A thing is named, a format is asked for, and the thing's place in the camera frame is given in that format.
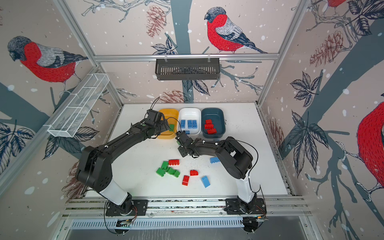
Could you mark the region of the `green lego brick top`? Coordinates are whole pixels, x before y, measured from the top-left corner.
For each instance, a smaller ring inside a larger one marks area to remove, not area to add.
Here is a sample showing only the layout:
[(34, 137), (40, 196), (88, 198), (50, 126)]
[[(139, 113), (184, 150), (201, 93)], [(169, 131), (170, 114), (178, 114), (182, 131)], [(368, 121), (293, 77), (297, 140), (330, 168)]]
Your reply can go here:
[(174, 131), (174, 128), (175, 128), (175, 125), (169, 125), (170, 126), (170, 131), (173, 132)]

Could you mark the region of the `yellow plastic bin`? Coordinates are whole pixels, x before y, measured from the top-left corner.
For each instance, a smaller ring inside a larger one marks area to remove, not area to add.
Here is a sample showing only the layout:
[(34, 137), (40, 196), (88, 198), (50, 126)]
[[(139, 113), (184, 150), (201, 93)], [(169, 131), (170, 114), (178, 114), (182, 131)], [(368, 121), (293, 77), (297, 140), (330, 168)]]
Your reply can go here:
[(178, 117), (179, 117), (179, 111), (176, 109), (161, 109), (159, 112), (163, 113), (165, 116), (165, 119), (168, 121), (169, 125), (175, 125), (174, 131), (166, 131), (161, 133), (158, 138), (163, 140), (170, 140), (174, 139), (176, 137), (175, 130), (177, 129), (178, 124)]

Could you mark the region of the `white plastic bin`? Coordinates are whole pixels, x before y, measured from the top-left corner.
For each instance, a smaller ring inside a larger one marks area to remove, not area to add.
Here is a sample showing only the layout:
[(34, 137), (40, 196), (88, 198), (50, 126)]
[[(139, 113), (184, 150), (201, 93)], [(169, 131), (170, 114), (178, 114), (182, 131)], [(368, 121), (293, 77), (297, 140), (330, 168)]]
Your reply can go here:
[(201, 132), (201, 110), (197, 108), (183, 108), (179, 111), (178, 131), (185, 131), (187, 135), (197, 136)]

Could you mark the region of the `dark teal plastic bin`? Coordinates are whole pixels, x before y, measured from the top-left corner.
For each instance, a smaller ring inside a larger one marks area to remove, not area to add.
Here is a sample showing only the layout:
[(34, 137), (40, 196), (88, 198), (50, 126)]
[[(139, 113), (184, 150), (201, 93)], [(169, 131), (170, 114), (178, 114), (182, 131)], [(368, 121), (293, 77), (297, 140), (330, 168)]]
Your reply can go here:
[[(205, 130), (204, 125), (206, 124), (206, 120), (208, 119), (212, 120), (214, 129), (217, 130), (217, 133), (214, 135), (209, 135), (207, 133), (207, 130)], [(203, 109), (202, 115), (201, 115), (201, 121), (202, 121), (203, 136), (207, 139), (220, 139), (226, 132), (224, 112), (219, 108)]]

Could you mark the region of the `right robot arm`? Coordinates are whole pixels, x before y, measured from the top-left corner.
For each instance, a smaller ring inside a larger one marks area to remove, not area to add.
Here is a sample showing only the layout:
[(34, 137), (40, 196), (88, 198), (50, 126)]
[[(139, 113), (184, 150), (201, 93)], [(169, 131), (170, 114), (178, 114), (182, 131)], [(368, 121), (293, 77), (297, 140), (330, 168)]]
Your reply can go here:
[(182, 157), (200, 156), (217, 157), (225, 170), (236, 179), (238, 198), (243, 203), (250, 203), (255, 198), (251, 191), (247, 173), (252, 168), (253, 156), (233, 137), (221, 141), (192, 139), (184, 131), (176, 133), (178, 150)]

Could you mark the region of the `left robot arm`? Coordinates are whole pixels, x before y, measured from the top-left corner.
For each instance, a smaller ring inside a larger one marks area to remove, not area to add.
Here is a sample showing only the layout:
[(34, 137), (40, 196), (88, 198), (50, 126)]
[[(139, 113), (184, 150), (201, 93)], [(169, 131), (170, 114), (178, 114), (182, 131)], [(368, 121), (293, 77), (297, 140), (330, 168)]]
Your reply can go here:
[(129, 198), (129, 193), (113, 179), (112, 163), (134, 145), (168, 130), (170, 127), (163, 113), (147, 110), (143, 120), (132, 125), (119, 137), (96, 148), (86, 147), (82, 151), (76, 179), (111, 203), (123, 205)]

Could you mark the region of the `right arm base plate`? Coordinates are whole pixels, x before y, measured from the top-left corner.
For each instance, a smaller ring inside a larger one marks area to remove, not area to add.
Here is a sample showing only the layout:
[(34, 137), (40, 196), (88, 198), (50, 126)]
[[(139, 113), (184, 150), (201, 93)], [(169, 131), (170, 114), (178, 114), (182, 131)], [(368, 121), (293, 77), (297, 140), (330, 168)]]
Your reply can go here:
[(241, 200), (239, 197), (235, 199), (226, 199), (224, 211), (228, 215), (262, 215), (267, 214), (266, 203), (263, 198), (258, 198), (257, 195), (251, 199), (249, 203)]

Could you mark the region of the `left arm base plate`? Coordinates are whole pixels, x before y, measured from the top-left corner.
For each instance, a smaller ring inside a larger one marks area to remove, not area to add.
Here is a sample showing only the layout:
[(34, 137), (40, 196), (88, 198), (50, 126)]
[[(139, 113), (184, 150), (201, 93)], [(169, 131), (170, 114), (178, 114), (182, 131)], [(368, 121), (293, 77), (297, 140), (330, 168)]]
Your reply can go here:
[(105, 215), (107, 217), (145, 216), (148, 203), (147, 199), (133, 199), (132, 195), (128, 193), (122, 205), (116, 205), (108, 201)]

